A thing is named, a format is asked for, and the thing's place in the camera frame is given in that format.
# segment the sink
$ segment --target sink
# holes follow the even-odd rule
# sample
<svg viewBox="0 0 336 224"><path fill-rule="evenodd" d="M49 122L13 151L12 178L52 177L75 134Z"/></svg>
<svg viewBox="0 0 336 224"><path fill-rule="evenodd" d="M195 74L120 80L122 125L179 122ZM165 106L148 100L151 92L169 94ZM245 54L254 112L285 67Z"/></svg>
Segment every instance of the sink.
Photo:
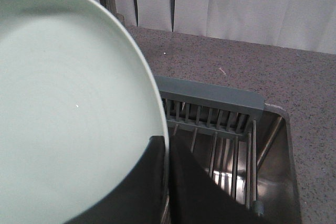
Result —
<svg viewBox="0 0 336 224"><path fill-rule="evenodd" d="M190 148L222 190L271 223L301 223L289 118L282 108L249 91L156 81L169 135ZM163 220L169 223L169 217Z"/></svg>

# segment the metal rack bar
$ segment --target metal rack bar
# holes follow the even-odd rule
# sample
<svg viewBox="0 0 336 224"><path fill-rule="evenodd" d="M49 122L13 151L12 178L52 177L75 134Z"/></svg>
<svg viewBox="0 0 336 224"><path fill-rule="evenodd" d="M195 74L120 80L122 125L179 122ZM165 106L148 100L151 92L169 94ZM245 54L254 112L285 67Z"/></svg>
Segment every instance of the metal rack bar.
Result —
<svg viewBox="0 0 336 224"><path fill-rule="evenodd" d="M236 199L236 191L237 191L238 151L239 151L239 139L238 137L236 137L234 139L232 181L231 181L231 197L234 200Z"/></svg>
<svg viewBox="0 0 336 224"><path fill-rule="evenodd" d="M251 207L251 139L252 132L248 133L246 146L246 182L245 182L245 206L247 209Z"/></svg>
<svg viewBox="0 0 336 224"><path fill-rule="evenodd" d="M191 147L190 147L191 152L194 152L195 143L196 143L196 134L197 134L197 128L195 128L195 130L194 130L193 140L191 142Z"/></svg>
<svg viewBox="0 0 336 224"><path fill-rule="evenodd" d="M215 152L216 152L216 143L217 143L217 132L214 135L214 141L211 149L211 160L209 166L209 176L213 179L214 174L214 160L215 160Z"/></svg>
<svg viewBox="0 0 336 224"><path fill-rule="evenodd" d="M223 172L223 165L224 165L224 155L222 155L223 153L223 148L224 148L224 138L221 137L221 145L219 147L219 174L218 174L218 185L221 188L222 187L222 172Z"/></svg>
<svg viewBox="0 0 336 224"><path fill-rule="evenodd" d="M251 143L251 202L257 200L257 122L253 120L253 137Z"/></svg>

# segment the ceramic plate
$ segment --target ceramic plate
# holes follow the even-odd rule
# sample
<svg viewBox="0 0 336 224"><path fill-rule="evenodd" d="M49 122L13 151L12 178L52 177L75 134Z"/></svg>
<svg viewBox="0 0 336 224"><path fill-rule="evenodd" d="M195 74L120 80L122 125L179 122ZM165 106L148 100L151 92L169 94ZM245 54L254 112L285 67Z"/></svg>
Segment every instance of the ceramic plate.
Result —
<svg viewBox="0 0 336 224"><path fill-rule="evenodd" d="M62 223L167 140L139 48L93 0L0 0L0 223Z"/></svg>

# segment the gray dish rack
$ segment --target gray dish rack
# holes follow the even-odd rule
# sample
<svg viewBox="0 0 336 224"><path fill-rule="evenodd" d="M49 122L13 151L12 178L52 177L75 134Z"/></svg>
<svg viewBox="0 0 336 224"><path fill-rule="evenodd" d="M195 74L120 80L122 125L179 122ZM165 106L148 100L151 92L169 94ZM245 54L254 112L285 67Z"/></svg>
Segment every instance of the gray dish rack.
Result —
<svg viewBox="0 0 336 224"><path fill-rule="evenodd" d="M169 135L212 180L272 223L301 223L288 116L257 93L155 77ZM169 202L162 223L170 223Z"/></svg>

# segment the granite countertop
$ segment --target granite countertop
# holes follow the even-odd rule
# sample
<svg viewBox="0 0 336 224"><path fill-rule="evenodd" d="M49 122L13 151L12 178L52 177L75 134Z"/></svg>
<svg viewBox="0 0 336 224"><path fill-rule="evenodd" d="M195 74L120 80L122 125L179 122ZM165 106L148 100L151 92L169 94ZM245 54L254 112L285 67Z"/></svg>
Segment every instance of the granite countertop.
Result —
<svg viewBox="0 0 336 224"><path fill-rule="evenodd" d="M336 220L336 55L128 27L156 75L256 91L290 116L302 222Z"/></svg>

